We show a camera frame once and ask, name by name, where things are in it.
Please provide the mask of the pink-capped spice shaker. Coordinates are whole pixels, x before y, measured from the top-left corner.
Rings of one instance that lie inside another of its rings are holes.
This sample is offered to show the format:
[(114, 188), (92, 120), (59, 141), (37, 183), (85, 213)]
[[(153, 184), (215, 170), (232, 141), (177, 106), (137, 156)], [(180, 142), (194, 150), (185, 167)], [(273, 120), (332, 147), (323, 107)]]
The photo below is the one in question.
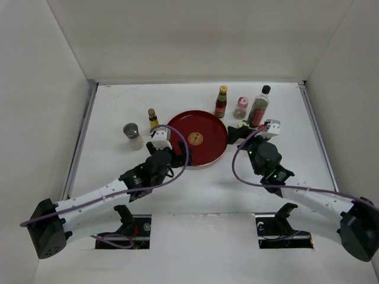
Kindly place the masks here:
[(248, 105), (249, 105), (248, 98), (240, 97), (237, 101), (236, 108), (233, 111), (233, 116), (237, 120), (243, 120), (246, 117)]

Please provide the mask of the yellow-capped sauce bottle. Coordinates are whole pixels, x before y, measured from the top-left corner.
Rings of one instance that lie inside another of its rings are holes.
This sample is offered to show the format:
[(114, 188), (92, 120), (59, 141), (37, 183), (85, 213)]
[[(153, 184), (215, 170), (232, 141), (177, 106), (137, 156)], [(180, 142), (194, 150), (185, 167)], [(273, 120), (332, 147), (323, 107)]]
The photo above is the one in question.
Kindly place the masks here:
[(228, 88), (226, 85), (221, 85), (219, 89), (219, 94), (214, 109), (214, 115), (217, 118), (223, 118), (225, 115), (227, 105), (227, 90)]

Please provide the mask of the tall dark soy sauce bottle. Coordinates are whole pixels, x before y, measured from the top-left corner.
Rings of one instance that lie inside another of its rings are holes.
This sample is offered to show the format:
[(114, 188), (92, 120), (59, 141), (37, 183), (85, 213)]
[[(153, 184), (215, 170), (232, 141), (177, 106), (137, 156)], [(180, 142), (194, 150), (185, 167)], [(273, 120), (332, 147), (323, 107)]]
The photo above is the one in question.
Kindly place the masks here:
[(261, 94), (254, 99), (248, 116), (248, 126), (250, 128), (258, 128), (261, 124), (263, 116), (269, 105), (268, 95), (270, 91), (271, 87), (264, 85)]

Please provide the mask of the small yellow-label bottle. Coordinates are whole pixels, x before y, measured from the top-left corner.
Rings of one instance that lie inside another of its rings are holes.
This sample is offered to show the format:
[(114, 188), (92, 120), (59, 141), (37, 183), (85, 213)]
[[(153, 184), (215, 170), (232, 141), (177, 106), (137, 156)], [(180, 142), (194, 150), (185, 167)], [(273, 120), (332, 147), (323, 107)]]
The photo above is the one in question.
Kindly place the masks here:
[(149, 116), (150, 128), (154, 128), (157, 125), (159, 125), (158, 117), (153, 108), (148, 109), (148, 116)]

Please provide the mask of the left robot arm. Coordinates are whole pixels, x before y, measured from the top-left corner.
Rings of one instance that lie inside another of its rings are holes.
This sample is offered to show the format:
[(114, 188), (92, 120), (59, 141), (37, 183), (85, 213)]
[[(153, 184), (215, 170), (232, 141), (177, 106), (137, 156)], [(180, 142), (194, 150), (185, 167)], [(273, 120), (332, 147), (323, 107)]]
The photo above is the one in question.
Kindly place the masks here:
[(159, 148), (149, 142), (146, 161), (111, 183), (77, 198), (40, 201), (30, 219), (20, 225), (27, 228), (38, 259), (52, 257), (87, 236), (104, 242), (107, 235), (130, 234), (135, 220), (127, 204), (177, 180), (173, 170), (192, 164), (188, 144), (181, 141), (178, 146), (179, 154), (171, 146)]

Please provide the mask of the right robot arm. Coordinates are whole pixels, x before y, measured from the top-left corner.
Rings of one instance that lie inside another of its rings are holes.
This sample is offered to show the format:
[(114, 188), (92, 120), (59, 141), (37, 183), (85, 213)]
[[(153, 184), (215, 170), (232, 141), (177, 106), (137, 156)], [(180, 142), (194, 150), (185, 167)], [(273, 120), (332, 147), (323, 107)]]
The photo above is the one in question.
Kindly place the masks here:
[(280, 164), (282, 156), (269, 142), (279, 133), (277, 122), (266, 122), (257, 130), (245, 125), (227, 128), (228, 144), (242, 140), (237, 150), (247, 152), (254, 174), (261, 177), (257, 187), (288, 200), (274, 217), (281, 238), (298, 231), (314, 233), (340, 244), (354, 258), (370, 262), (378, 251), (378, 208), (363, 197), (286, 185), (294, 173)]

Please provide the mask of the round red tray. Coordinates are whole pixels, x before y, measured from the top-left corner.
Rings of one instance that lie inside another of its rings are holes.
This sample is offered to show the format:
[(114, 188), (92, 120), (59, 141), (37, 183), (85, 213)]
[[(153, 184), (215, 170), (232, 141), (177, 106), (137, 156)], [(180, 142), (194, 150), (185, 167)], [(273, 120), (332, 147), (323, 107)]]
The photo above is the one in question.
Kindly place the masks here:
[(173, 117), (168, 125), (185, 138), (195, 167), (214, 163), (226, 150), (227, 129), (220, 119), (209, 112), (185, 111)]

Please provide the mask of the grey-capped white shaker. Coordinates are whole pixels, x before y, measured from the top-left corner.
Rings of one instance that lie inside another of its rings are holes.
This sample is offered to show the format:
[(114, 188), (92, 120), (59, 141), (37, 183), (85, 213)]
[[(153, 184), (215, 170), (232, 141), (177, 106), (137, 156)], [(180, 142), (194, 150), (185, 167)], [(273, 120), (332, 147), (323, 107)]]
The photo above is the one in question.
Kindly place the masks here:
[(144, 144), (139, 133), (139, 128), (135, 123), (128, 123), (123, 127), (123, 133), (129, 140), (129, 145), (133, 150), (140, 150)]

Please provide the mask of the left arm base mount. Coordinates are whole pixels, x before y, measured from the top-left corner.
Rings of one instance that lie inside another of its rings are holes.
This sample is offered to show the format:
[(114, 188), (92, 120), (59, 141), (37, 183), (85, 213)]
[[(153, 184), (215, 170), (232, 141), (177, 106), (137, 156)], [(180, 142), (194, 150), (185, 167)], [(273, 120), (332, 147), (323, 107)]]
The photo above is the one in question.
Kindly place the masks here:
[(121, 225), (113, 232), (99, 233), (96, 250), (148, 250), (150, 249), (151, 215), (132, 215), (126, 205), (117, 205), (115, 212)]

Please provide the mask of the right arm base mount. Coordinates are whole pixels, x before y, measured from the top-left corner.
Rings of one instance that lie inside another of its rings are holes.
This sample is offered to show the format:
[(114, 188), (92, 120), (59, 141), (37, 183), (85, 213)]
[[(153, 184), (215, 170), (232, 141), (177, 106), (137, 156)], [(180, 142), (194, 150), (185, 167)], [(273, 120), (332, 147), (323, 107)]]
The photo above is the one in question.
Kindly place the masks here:
[(294, 230), (287, 220), (297, 207), (287, 203), (277, 212), (255, 214), (260, 249), (313, 249), (311, 234)]

